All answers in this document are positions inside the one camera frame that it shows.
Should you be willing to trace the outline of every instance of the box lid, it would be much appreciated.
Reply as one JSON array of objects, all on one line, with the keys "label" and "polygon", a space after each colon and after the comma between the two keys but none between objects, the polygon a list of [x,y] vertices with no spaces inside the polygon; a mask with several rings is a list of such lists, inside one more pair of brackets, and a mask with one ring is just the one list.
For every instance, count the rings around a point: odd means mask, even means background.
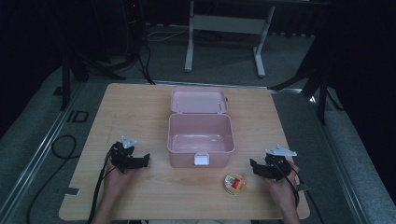
[{"label": "box lid", "polygon": [[221,88],[174,87],[171,110],[179,114],[222,114],[227,112],[227,99]]}]

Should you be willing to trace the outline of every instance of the small round object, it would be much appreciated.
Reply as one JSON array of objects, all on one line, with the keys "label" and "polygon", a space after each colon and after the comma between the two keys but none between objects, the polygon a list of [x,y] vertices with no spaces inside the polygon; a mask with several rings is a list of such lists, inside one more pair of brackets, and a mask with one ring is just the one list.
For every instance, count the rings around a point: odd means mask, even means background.
[{"label": "small round object", "polygon": [[230,194],[239,194],[246,185],[245,178],[239,174],[229,174],[224,178],[224,188]]}]

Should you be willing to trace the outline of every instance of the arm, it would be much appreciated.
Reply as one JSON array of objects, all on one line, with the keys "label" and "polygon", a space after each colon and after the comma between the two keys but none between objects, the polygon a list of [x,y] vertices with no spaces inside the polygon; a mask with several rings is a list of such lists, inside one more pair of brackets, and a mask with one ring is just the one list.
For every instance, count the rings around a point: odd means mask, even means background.
[{"label": "arm", "polygon": [[107,162],[104,192],[101,202],[96,208],[95,216],[92,224],[110,223],[113,216],[113,208],[120,199],[122,193],[128,188],[132,182],[135,170],[125,170],[122,174],[119,169],[115,168],[110,160]]},{"label": "arm", "polygon": [[[296,172],[299,171],[299,168],[293,162],[289,161],[289,164]],[[296,188],[295,177],[296,173],[294,171],[291,171],[288,175],[288,179]],[[297,208],[295,207],[294,194],[288,181],[285,179],[275,181],[268,178],[264,178],[264,181],[268,186],[271,197],[282,213],[285,224],[299,224],[300,219],[297,214]]]}]

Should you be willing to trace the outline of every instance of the table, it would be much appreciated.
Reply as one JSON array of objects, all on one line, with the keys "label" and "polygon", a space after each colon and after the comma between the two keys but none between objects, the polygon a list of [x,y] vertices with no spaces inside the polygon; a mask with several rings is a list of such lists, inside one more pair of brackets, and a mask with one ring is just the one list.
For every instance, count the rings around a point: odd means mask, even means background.
[{"label": "table", "polygon": [[[223,88],[235,141],[228,165],[172,168],[166,146],[172,88],[135,84],[107,87],[69,186],[79,193],[64,196],[60,218],[88,218],[105,155],[122,135],[137,140],[134,156],[150,153],[150,161],[148,168],[136,172],[131,188],[115,209],[115,219],[281,218],[262,178],[254,175],[249,165],[250,158],[263,162],[265,148],[276,144],[288,147],[271,93],[266,89]],[[241,194],[232,195],[224,189],[223,179],[230,173],[245,177],[247,185]],[[306,218],[310,211],[302,192],[300,198],[297,211],[300,218]]]}]

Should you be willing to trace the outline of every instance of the white metal stand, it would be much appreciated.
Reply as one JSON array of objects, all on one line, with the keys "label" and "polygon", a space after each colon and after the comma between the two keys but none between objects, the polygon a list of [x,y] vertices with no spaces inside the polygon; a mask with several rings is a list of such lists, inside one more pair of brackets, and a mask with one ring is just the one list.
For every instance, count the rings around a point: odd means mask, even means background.
[{"label": "white metal stand", "polygon": [[265,20],[231,18],[219,16],[207,16],[194,14],[194,1],[190,1],[190,26],[189,45],[187,46],[186,63],[184,70],[192,70],[192,56],[194,53],[193,31],[208,30],[219,32],[233,32],[251,35],[260,35],[261,40],[257,47],[253,48],[253,55],[256,62],[259,77],[265,77],[264,66],[262,64],[262,46],[270,28],[271,19],[274,15],[275,7],[271,7]]}]

